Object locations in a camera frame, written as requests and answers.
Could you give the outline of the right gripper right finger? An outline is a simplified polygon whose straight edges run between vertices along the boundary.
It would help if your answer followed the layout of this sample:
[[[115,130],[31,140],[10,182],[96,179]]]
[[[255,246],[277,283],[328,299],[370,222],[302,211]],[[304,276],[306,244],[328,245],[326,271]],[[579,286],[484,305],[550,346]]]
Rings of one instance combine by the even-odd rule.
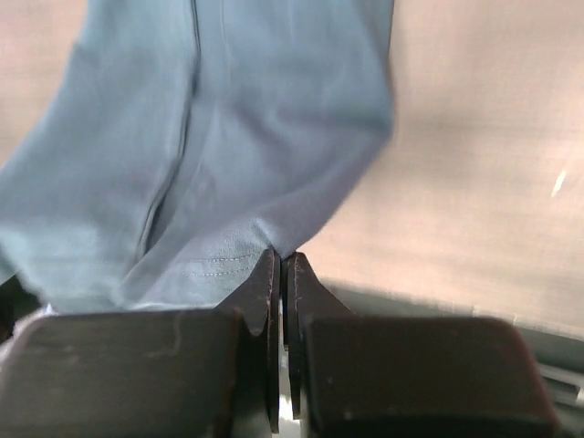
[[[305,437],[555,437],[518,330],[497,318],[359,315],[301,253],[282,265],[293,416]]]

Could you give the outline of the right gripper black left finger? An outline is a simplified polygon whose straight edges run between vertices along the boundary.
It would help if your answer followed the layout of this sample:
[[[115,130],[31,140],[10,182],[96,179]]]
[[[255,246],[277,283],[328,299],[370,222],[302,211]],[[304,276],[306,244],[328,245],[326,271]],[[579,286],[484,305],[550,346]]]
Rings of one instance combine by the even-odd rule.
[[[212,309],[45,317],[1,371],[4,437],[269,437],[280,259]]]

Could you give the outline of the grey-blue t shirt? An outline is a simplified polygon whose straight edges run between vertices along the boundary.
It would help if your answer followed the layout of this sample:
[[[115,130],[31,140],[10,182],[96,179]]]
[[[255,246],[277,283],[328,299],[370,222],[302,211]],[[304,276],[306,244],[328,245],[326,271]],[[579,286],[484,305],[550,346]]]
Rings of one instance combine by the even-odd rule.
[[[211,307],[388,143],[390,1],[91,1],[1,168],[1,278],[57,313]]]

